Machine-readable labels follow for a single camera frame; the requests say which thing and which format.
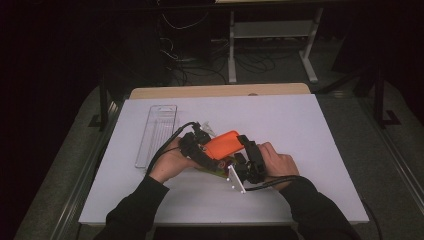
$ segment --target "black cable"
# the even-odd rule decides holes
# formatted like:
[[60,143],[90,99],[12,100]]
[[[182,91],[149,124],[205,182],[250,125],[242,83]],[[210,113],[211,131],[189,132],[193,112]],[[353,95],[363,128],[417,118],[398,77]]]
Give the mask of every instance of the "black cable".
[[276,177],[276,180],[270,181],[270,182],[266,182],[264,184],[262,184],[261,186],[258,187],[252,187],[252,188],[246,188],[246,191],[256,191],[256,190],[260,190],[260,189],[264,189],[264,188],[268,188],[268,187],[272,187],[274,185],[283,183],[283,182],[291,182],[291,181],[296,181],[296,180],[307,180],[306,178],[302,177],[302,176],[297,176],[297,175],[289,175],[289,176],[282,176],[282,177]]
[[166,150],[166,151],[163,151],[159,156],[162,156],[163,154],[165,154],[165,153],[167,153],[167,152],[170,152],[170,151],[172,151],[172,150],[175,150],[175,149],[179,149],[180,147],[174,147],[174,148],[171,148],[171,149],[168,149],[168,150]]
[[260,53],[256,53],[256,54],[251,54],[251,55],[247,55],[246,53],[243,54],[250,62],[257,64],[257,63],[262,63],[266,69],[268,69],[268,66],[266,65],[265,61],[269,60],[274,66],[271,69],[275,68],[275,62],[272,61],[272,59],[270,59],[267,54],[264,54],[265,57],[261,56]]
[[175,79],[175,81],[177,81],[177,84],[178,84],[178,86],[182,86],[183,84],[182,83],[180,83],[180,77],[178,77],[176,74],[175,74],[175,72],[174,71],[172,71],[171,70],[171,74],[172,74],[172,77],[173,77],[173,79]]
[[185,71],[185,72],[186,73],[189,73],[189,74],[192,74],[192,75],[195,75],[195,76],[209,76],[209,75],[217,74],[224,81],[224,85],[227,84],[227,80],[225,79],[224,75],[222,75],[219,71],[213,70],[213,69],[209,69],[209,68],[197,68],[197,69],[204,70],[204,71],[210,71],[211,73],[209,73],[209,74],[197,74],[197,73],[193,73],[193,72],[189,72],[189,71]]
[[194,126],[195,124],[196,124],[195,122],[189,122],[184,124],[183,126],[179,127],[177,131],[175,131],[168,140],[166,140],[166,142],[157,150],[152,160],[150,161],[149,167],[147,168],[147,171],[146,171],[146,176],[150,174],[150,172],[152,171],[153,167],[156,164],[156,161],[163,154],[164,149],[184,130],[184,128],[190,125]]
[[219,55],[221,55],[220,53],[222,52],[222,51],[225,51],[225,50],[227,50],[228,51],[228,49],[230,48],[230,44],[229,44],[229,40],[228,39],[223,39],[224,41],[225,41],[225,44],[224,45],[222,45],[222,46],[219,46],[218,48],[216,48],[216,49],[213,49],[212,50],[212,52],[211,52],[211,56],[214,56],[214,55],[216,55],[216,54],[219,54]]
[[382,233],[381,228],[380,228],[380,223],[378,222],[377,218],[375,217],[374,212],[372,211],[371,207],[365,202],[364,199],[361,199],[361,202],[364,205],[364,207],[367,209],[369,214],[371,215],[371,218],[374,221],[375,226],[377,227],[378,239],[383,240],[383,233]]
[[263,62],[259,62],[259,63],[261,63],[261,65],[263,66],[263,67],[258,67],[258,66],[255,66],[255,65],[253,65],[253,64],[257,64],[257,63],[253,63],[253,64],[249,64],[249,63],[247,63],[246,61],[244,61],[244,60],[242,60],[240,57],[236,57],[236,56],[234,56],[234,59],[236,60],[236,63],[241,67],[241,68],[243,68],[244,70],[246,70],[246,71],[248,71],[248,72],[250,72],[250,73],[256,73],[256,74],[259,74],[259,73],[265,73],[265,72],[267,72],[268,71],[268,68],[267,68],[267,66],[266,66],[266,64],[264,64]]
[[174,76],[175,80],[177,80],[177,83],[178,83],[179,86],[185,86],[188,82],[190,82],[187,79],[187,73],[184,71],[184,69],[182,69],[179,66],[176,66],[174,68],[174,70],[180,71],[181,74],[182,74],[182,76],[179,77],[179,76],[177,76],[177,74],[175,73],[175,71],[172,71],[173,72],[172,75]]
[[82,224],[78,223],[78,229],[77,229],[77,234],[75,236],[75,240],[79,239],[80,233],[81,233],[81,228],[82,228]]
[[[182,62],[182,66],[184,67],[184,68],[207,68],[208,66],[210,66],[211,64],[210,63],[214,63],[215,61],[217,61],[217,60],[219,60],[220,58],[224,58],[226,56],[226,54],[221,54],[221,55],[218,55],[218,56],[215,56],[215,57],[213,57],[211,60],[210,60],[210,62],[204,62],[204,61],[191,61],[191,62]],[[193,64],[193,62],[194,63],[196,63],[196,62],[200,62],[200,63],[202,63],[202,64],[198,64],[198,65],[190,65],[190,64]],[[222,70],[222,68],[224,68],[224,66],[225,66],[225,64],[226,64],[226,61],[223,61],[223,63],[221,64],[221,66],[219,67],[219,70],[217,70],[217,71],[221,71]]]
[[282,50],[282,47],[280,47],[280,46],[273,48],[271,51],[269,49],[261,48],[261,47],[258,46],[257,50],[259,50],[260,52],[270,51],[273,54],[264,53],[266,55],[266,58],[269,58],[269,59],[272,59],[272,60],[278,60],[278,59],[284,59],[284,58],[291,57],[294,54],[298,54],[300,50],[305,49],[306,45],[307,44],[302,43],[301,46],[297,46],[293,50],[289,50],[287,54],[285,54],[283,56],[277,56],[277,57],[275,57],[274,55],[276,55],[276,53],[275,53],[276,51]]
[[[180,55],[181,55],[181,59],[184,59],[184,53],[183,53],[183,51],[180,51]],[[186,72],[185,72],[185,70],[184,70],[183,62],[177,62],[177,68],[178,68],[178,70],[180,70],[180,72],[183,74],[183,77],[182,77],[183,86],[186,86],[186,85],[187,85],[187,83],[190,83],[190,85],[193,85],[193,84],[191,84],[191,82],[188,80],[187,73],[186,73]]]

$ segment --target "wrist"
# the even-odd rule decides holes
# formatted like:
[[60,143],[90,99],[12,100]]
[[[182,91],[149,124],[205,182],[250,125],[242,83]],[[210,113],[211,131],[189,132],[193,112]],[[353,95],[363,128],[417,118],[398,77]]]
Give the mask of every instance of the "wrist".
[[276,184],[272,187],[277,191],[281,191],[284,188],[288,187],[290,185],[290,183],[291,183],[291,181],[290,182],[283,182],[283,183]]
[[153,178],[154,180],[156,180],[159,183],[165,183],[166,181],[168,181],[168,178],[166,178],[165,176],[163,176],[163,174],[158,173],[157,171],[152,171],[149,176],[151,178]]

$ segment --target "orange device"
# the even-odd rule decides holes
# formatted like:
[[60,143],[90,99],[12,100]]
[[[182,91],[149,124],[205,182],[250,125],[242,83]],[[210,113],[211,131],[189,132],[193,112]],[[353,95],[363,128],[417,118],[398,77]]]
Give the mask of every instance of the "orange device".
[[235,152],[240,151],[244,146],[237,139],[239,136],[236,131],[229,131],[218,137],[213,138],[203,147],[203,151],[210,158],[215,160],[221,160]]

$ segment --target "transparent plastic ruler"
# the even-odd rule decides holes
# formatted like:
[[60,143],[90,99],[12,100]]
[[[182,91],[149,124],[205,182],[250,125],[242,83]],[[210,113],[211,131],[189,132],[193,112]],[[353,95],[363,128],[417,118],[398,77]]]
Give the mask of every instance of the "transparent plastic ruler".
[[176,105],[151,106],[135,167],[147,168],[157,150],[171,137],[178,125]]

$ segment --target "white table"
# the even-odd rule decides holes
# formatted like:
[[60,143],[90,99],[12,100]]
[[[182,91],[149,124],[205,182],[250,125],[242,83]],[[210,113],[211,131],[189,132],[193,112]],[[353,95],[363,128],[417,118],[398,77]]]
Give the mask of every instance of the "white table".
[[[104,224],[107,213],[138,186],[144,170],[134,164],[147,113],[152,105],[167,104],[178,106],[180,125],[209,121],[217,134],[237,130],[257,143],[270,141],[278,152],[294,157],[301,175],[332,199],[351,223],[368,222],[315,96],[302,94],[127,100],[81,223]],[[293,223],[288,204],[273,189],[241,194],[224,178],[195,169],[184,171],[166,186],[170,191],[158,209],[157,226]]]

